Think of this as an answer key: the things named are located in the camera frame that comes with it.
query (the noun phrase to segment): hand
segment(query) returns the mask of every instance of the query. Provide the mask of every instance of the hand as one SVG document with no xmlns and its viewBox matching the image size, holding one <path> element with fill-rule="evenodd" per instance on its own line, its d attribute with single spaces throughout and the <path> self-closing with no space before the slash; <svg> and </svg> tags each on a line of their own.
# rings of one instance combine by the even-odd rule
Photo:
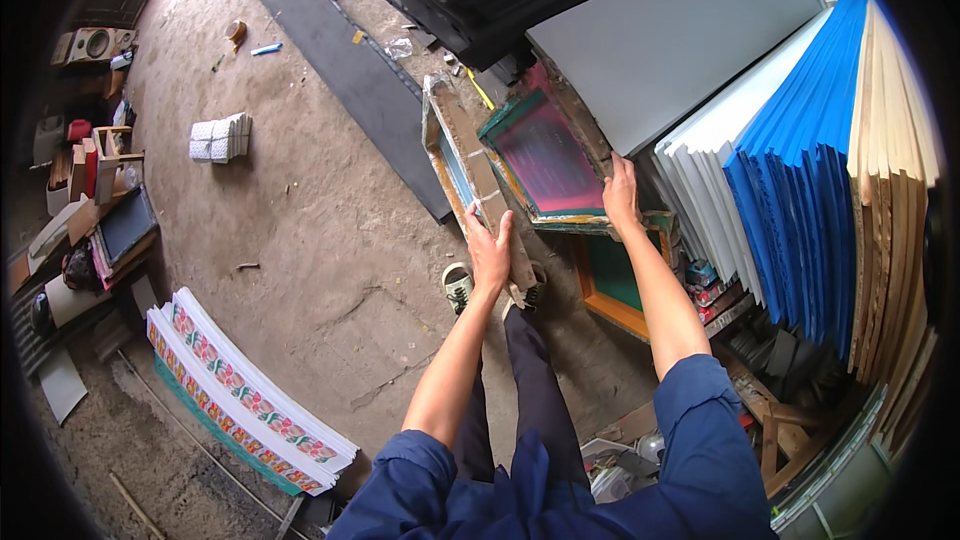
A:
<svg viewBox="0 0 960 540">
<path fill-rule="evenodd" d="M 477 203 L 466 208 L 466 246 L 473 260 L 475 291 L 500 294 L 510 274 L 510 233 L 514 229 L 514 212 L 507 210 L 500 219 L 497 239 L 476 216 Z"/>
<path fill-rule="evenodd" d="M 610 154 L 613 158 L 613 179 L 604 178 L 603 207 L 610 225 L 617 234 L 623 236 L 628 227 L 640 225 L 637 217 L 637 177 L 633 162 L 616 152 Z"/>
</svg>

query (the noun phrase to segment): stack of white tiles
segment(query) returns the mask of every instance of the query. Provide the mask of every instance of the stack of white tiles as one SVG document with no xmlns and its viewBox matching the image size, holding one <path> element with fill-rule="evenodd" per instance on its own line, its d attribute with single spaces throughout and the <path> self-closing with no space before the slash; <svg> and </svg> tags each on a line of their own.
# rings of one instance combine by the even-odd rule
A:
<svg viewBox="0 0 960 540">
<path fill-rule="evenodd" d="M 224 164 L 237 155 L 247 154 L 253 122 L 246 113 L 237 113 L 194 123 L 190 128 L 190 160 Z"/>
</svg>

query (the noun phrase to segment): blue marker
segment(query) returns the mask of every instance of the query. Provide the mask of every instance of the blue marker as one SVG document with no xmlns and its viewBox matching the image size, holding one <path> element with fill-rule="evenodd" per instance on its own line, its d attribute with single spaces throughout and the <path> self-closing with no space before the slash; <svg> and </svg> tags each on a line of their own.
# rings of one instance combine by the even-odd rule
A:
<svg viewBox="0 0 960 540">
<path fill-rule="evenodd" d="M 252 55 L 276 53 L 281 49 L 282 46 L 283 46 L 283 42 L 267 44 L 266 46 L 260 46 L 259 48 L 254 48 L 249 53 Z"/>
</svg>

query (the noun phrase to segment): black plastic bag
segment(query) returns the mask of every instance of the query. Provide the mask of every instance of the black plastic bag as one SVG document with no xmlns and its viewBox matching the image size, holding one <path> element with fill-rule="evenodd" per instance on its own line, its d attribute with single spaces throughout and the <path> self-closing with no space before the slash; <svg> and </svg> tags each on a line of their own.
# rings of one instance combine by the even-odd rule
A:
<svg viewBox="0 0 960 540">
<path fill-rule="evenodd" d="M 72 253 L 63 256 L 60 271 L 63 273 L 63 282 L 72 291 L 99 293 L 104 289 L 93 265 L 93 253 L 89 241 L 82 243 Z"/>
</svg>

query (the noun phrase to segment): dark trousers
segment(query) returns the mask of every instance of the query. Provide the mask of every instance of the dark trousers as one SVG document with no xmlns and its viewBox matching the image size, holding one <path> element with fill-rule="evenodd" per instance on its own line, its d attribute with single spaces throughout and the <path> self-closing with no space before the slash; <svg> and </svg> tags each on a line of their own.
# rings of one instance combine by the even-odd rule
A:
<svg viewBox="0 0 960 540">
<path fill-rule="evenodd" d="M 516 305 L 510 307 L 504 327 L 510 366 L 516 381 L 516 438 L 520 439 L 529 430 L 536 430 L 550 456 L 547 482 L 573 482 L 589 490 L 591 486 L 584 471 L 577 434 L 544 339 L 534 329 L 528 315 Z M 457 463 L 457 478 L 492 483 L 494 454 L 487 427 L 487 397 L 480 378 L 482 366 L 481 361 L 453 444 L 453 458 Z"/>
</svg>

